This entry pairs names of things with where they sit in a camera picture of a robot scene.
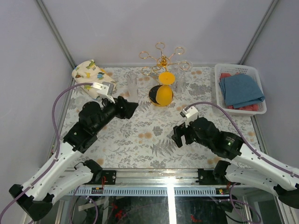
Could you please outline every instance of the white basket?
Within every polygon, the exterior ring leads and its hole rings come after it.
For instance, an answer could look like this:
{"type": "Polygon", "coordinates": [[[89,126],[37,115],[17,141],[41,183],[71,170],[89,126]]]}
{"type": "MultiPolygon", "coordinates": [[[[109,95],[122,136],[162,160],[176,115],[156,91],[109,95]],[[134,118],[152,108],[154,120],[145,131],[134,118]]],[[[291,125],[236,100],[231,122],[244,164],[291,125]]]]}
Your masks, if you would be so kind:
{"type": "Polygon", "coordinates": [[[217,105],[231,115],[253,116],[255,114],[266,113],[267,107],[266,107],[265,100],[261,103],[258,103],[258,111],[242,111],[242,110],[228,109],[227,106],[225,105],[224,97],[219,85],[220,75],[221,73],[225,73],[225,72],[231,74],[232,76],[235,75],[237,72],[248,75],[255,80],[257,85],[260,87],[261,91],[263,91],[260,77],[255,68],[245,66],[245,65],[238,65],[238,64],[216,64],[215,65],[215,85],[216,85],[217,105]]]}

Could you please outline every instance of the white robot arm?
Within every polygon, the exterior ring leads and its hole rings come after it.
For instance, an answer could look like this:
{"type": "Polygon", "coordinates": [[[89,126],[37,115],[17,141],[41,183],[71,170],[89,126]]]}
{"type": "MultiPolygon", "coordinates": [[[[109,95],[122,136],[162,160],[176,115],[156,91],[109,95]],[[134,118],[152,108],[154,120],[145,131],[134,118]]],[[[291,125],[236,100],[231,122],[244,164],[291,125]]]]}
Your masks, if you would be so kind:
{"type": "Polygon", "coordinates": [[[102,96],[101,108],[97,102],[88,102],[79,113],[79,121],[70,129],[60,144],[60,152],[56,158],[53,155],[43,167],[28,181],[22,185],[14,184],[9,193],[17,199],[17,203],[34,220],[42,219],[52,206],[65,194],[77,186],[85,183],[101,184],[102,168],[93,160],[81,163],[75,167],[76,171],[63,178],[59,177],[69,167],[69,164],[79,158],[97,140],[98,132],[114,117],[130,119],[138,103],[130,103],[123,97],[113,98],[109,96],[109,86],[97,84],[102,96]],[[34,186],[31,185],[40,177],[55,161],[51,169],[34,186]]]}
{"type": "Polygon", "coordinates": [[[221,158],[240,162],[252,169],[240,168],[226,161],[219,161],[213,171],[217,183],[244,183],[278,196],[283,203],[299,209],[299,169],[290,167],[258,151],[234,133],[219,131],[205,118],[198,118],[194,106],[183,110],[181,115],[186,122],[173,128],[172,139],[178,147],[199,143],[211,149],[221,158]]]}

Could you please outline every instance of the clear plastic cup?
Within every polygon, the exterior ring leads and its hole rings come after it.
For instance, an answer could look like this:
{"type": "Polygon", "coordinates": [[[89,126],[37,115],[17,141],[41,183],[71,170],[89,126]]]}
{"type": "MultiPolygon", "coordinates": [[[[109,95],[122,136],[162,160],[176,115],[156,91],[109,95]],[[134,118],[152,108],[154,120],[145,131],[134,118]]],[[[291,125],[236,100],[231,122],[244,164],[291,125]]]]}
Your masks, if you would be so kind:
{"type": "Polygon", "coordinates": [[[137,75],[134,73],[130,73],[127,75],[128,82],[128,92],[130,102],[138,102],[138,85],[137,85],[137,75]]]}
{"type": "Polygon", "coordinates": [[[186,78],[185,78],[185,71],[180,68],[178,64],[172,65],[171,73],[175,76],[176,80],[171,85],[172,90],[177,94],[180,95],[186,91],[186,78]]]}

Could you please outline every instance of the wire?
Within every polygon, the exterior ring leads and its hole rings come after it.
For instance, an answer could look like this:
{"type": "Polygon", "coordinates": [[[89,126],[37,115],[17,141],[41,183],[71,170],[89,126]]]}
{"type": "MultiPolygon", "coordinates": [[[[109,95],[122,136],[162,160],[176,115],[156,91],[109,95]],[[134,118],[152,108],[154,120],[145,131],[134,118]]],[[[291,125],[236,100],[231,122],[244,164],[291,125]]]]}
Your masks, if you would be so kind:
{"type": "Polygon", "coordinates": [[[242,201],[233,199],[233,194],[232,194],[232,193],[233,193],[233,188],[234,188],[234,186],[235,186],[236,184],[237,184],[237,183],[234,183],[234,184],[232,185],[232,187],[230,188],[230,192],[229,192],[229,199],[230,199],[230,201],[231,201],[231,203],[232,203],[232,205],[233,205],[234,210],[235,210],[235,211],[238,213],[238,215],[239,215],[244,221],[246,221],[246,222],[249,222],[249,223],[252,223],[252,224],[259,224],[259,223],[261,223],[261,222],[262,222],[262,218],[261,218],[260,214],[257,212],[257,210],[256,210],[254,207],[252,207],[251,205],[249,205],[249,204],[247,204],[247,203],[245,203],[245,202],[242,202],[242,201]],[[244,205],[248,206],[253,212],[255,212],[255,213],[257,214],[258,222],[252,222],[252,221],[248,220],[247,218],[245,218],[245,217],[239,212],[239,210],[237,210],[237,208],[235,207],[234,202],[238,202],[239,204],[244,204],[244,205]]]}
{"type": "Polygon", "coordinates": [[[277,168],[277,169],[279,169],[279,170],[281,170],[281,171],[286,172],[287,174],[290,174],[290,175],[292,175],[292,176],[294,176],[294,177],[299,178],[299,175],[298,175],[298,174],[295,174],[295,173],[293,173],[293,172],[291,172],[291,171],[289,171],[289,170],[287,170],[287,169],[284,169],[284,168],[282,168],[282,167],[280,167],[280,166],[274,164],[273,162],[269,161],[268,159],[262,157],[262,155],[259,154],[258,151],[255,150],[255,149],[249,144],[249,142],[245,139],[245,137],[243,136],[242,132],[240,131],[240,129],[238,128],[238,126],[235,124],[235,122],[232,120],[232,118],[229,116],[229,114],[226,113],[226,112],[225,112],[221,107],[219,107],[218,105],[213,104],[213,103],[210,103],[210,102],[197,102],[197,103],[194,103],[194,104],[190,104],[189,106],[187,106],[187,107],[185,108],[185,110],[188,110],[190,107],[195,106],[195,105],[200,105],[200,104],[208,104],[208,105],[212,105],[212,106],[217,107],[219,110],[221,110],[221,111],[225,114],[225,116],[229,119],[229,121],[232,123],[232,125],[235,127],[236,131],[239,133],[240,137],[243,139],[243,141],[245,142],[245,144],[246,144],[246,145],[251,149],[251,151],[252,151],[255,155],[257,155],[261,160],[264,160],[266,163],[272,165],[273,167],[275,167],[275,168],[277,168]]]}
{"type": "Polygon", "coordinates": [[[103,189],[103,193],[104,193],[104,185],[105,185],[105,182],[106,182],[106,177],[103,176],[103,177],[102,177],[102,189],[103,189]]]}
{"type": "Polygon", "coordinates": [[[49,167],[38,177],[36,178],[32,183],[31,183],[31,186],[30,187],[27,187],[26,189],[23,190],[22,193],[20,193],[14,200],[12,200],[4,209],[3,211],[1,212],[0,214],[0,224],[1,224],[1,221],[2,221],[2,218],[5,214],[5,212],[10,208],[10,206],[12,206],[17,200],[19,200],[20,197],[22,197],[27,191],[29,191],[40,179],[42,179],[50,170],[51,168],[54,166],[55,162],[56,162],[56,159],[58,158],[59,156],[59,151],[60,151],[60,137],[59,137],[59,132],[58,132],[58,128],[56,126],[56,123],[55,123],[55,107],[56,107],[56,104],[58,102],[58,100],[68,91],[78,87],[78,86],[82,86],[82,85],[92,85],[92,83],[80,83],[80,84],[76,84],[76,85],[73,85],[73,86],[70,86],[69,88],[67,88],[66,90],[62,91],[58,97],[55,99],[54,101],[54,104],[53,104],[53,107],[52,107],[52,123],[53,123],[53,126],[54,126],[54,131],[55,131],[55,136],[56,136],[56,140],[57,140],[57,150],[56,150],[56,155],[55,155],[55,159],[52,161],[52,163],[49,165],[49,167]]]}
{"type": "Polygon", "coordinates": [[[234,222],[236,222],[236,223],[245,223],[244,221],[238,221],[238,220],[235,220],[235,219],[233,219],[231,216],[229,216],[226,212],[224,212],[225,213],[225,215],[226,215],[226,217],[227,218],[229,218],[230,220],[232,220],[232,221],[234,221],[234,222]]]}
{"type": "Polygon", "coordinates": [[[229,189],[230,185],[231,185],[231,182],[229,181],[228,184],[227,184],[227,186],[226,186],[226,190],[229,189]]]}
{"type": "MultiPolygon", "coordinates": [[[[77,193],[79,187],[80,187],[80,186],[78,186],[78,187],[75,189],[75,191],[74,191],[74,193],[73,193],[73,195],[72,195],[72,197],[71,197],[70,205],[73,204],[75,195],[76,195],[76,193],[77,193]]],[[[98,205],[97,205],[96,202],[95,202],[94,200],[92,200],[90,197],[87,197],[86,199],[90,200],[90,201],[94,204],[94,207],[95,207],[95,213],[96,213],[96,214],[95,214],[95,219],[94,219],[93,224],[95,224],[95,223],[97,222],[97,220],[98,220],[98,216],[99,216],[98,205]]],[[[72,216],[71,216],[71,214],[72,214],[72,209],[69,209],[69,211],[70,211],[70,212],[69,212],[69,220],[70,220],[70,223],[73,224],[73,222],[72,222],[72,216]]]]}

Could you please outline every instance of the metal frame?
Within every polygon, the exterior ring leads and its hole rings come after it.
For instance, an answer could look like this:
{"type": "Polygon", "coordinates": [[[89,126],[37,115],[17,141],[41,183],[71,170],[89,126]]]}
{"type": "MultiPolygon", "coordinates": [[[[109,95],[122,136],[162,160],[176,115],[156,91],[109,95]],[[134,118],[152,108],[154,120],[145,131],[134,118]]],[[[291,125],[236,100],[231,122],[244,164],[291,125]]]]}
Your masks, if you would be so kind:
{"type": "Polygon", "coordinates": [[[51,30],[52,34],[54,35],[55,39],[57,40],[57,43],[62,51],[62,53],[65,55],[66,59],[68,60],[70,66],[74,69],[76,67],[75,61],[72,58],[68,48],[65,45],[65,42],[63,41],[55,23],[53,22],[51,15],[49,14],[47,7],[45,6],[43,0],[35,0],[41,14],[43,15],[45,21],[47,22],[49,29],[51,30]]]}
{"type": "Polygon", "coordinates": [[[280,0],[272,0],[271,4],[269,5],[265,15],[263,16],[260,24],[258,25],[255,33],[253,34],[253,37],[251,38],[249,45],[247,46],[242,58],[240,59],[239,64],[244,64],[245,60],[247,59],[249,53],[251,52],[253,46],[256,43],[256,40],[258,39],[258,37],[260,36],[263,28],[265,27],[269,17],[271,16],[271,14],[273,13],[274,9],[276,8],[276,6],[278,5],[278,3],[280,2],[280,0]]]}
{"type": "MultiPolygon", "coordinates": [[[[74,169],[67,169],[64,175],[73,172],[74,169]]],[[[205,197],[220,197],[228,195],[216,194],[218,189],[226,188],[226,185],[210,185],[210,186],[200,186],[195,181],[198,180],[197,169],[126,169],[120,168],[116,169],[117,178],[115,185],[105,186],[104,194],[91,194],[92,187],[101,187],[101,185],[86,185],[79,188],[76,196],[105,196],[105,199],[99,202],[103,203],[104,207],[108,206],[108,196],[169,196],[168,188],[173,187],[173,197],[175,196],[205,196],[205,197]]],[[[251,188],[245,185],[236,186],[234,189],[234,195],[239,196],[240,200],[247,202],[246,198],[243,196],[244,193],[251,193],[255,188],[251,188]]],[[[93,205],[85,205],[86,209],[92,207],[93,205]]],[[[246,207],[242,207],[242,214],[249,220],[252,219],[250,211],[246,207]]],[[[56,219],[62,220],[61,214],[68,212],[68,205],[64,206],[63,211],[59,211],[56,219]]],[[[103,222],[105,223],[108,216],[108,210],[103,213],[103,222]]]]}
{"type": "Polygon", "coordinates": [[[61,200],[61,201],[59,201],[59,207],[58,207],[58,211],[57,211],[55,224],[60,224],[63,209],[64,209],[64,201],[61,200]]]}

